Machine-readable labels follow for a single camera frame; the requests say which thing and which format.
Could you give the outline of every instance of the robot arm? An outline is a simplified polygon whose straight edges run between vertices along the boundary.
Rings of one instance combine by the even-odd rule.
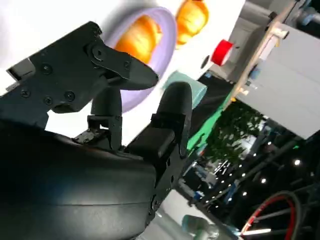
[[[190,86],[170,85],[150,124],[120,150],[120,89],[150,88],[158,77],[100,33],[89,22],[8,70],[17,84],[0,98],[3,239],[133,239],[182,174]],[[78,137],[44,130],[49,110],[77,112],[92,99]]]

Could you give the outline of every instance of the screw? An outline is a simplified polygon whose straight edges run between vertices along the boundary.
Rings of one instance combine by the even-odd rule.
[[[44,103],[46,105],[51,105],[53,103],[53,100],[50,96],[46,96],[44,99],[43,99]]]
[[[45,75],[50,75],[52,73],[52,67],[49,64],[44,63],[41,65],[41,71]]]
[[[30,97],[30,92],[29,91],[27,91],[27,90],[21,90],[21,97],[23,97],[23,98],[28,98],[28,97]]]
[[[129,67],[130,67],[130,62],[125,61],[125,62],[124,62],[124,68],[128,70]]]
[[[94,58],[97,59],[98,61],[103,61],[106,57],[104,50],[102,48],[100,48],[99,46],[93,47],[92,53],[93,53]]]
[[[72,102],[73,100],[75,100],[76,96],[72,91],[66,91],[64,97],[68,102]]]

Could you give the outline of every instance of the ceiling light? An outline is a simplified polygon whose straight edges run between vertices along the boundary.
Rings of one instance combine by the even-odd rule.
[[[266,229],[245,231],[245,232],[242,233],[242,235],[248,236],[248,235],[256,235],[256,234],[266,234],[266,233],[270,233],[270,232],[271,232],[271,229],[270,228],[266,228]]]
[[[296,159],[294,160],[294,165],[299,166],[301,164],[301,160],[300,159]]]

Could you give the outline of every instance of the green cloth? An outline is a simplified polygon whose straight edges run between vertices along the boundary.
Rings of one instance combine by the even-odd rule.
[[[189,139],[188,145],[187,145],[188,150],[191,150],[194,147],[196,147],[195,144],[199,141],[200,138],[201,138],[201,140],[197,144],[198,147],[200,147],[201,145],[203,145],[207,142],[207,139],[208,139],[212,129],[214,128],[214,125],[216,124],[217,120],[220,118],[221,113],[223,112],[225,105],[230,100],[230,97],[231,97],[231,94],[229,94],[225,98],[224,102],[219,106],[217,111],[207,121],[205,121],[205,123],[202,125],[200,130],[193,137],[191,137]]]

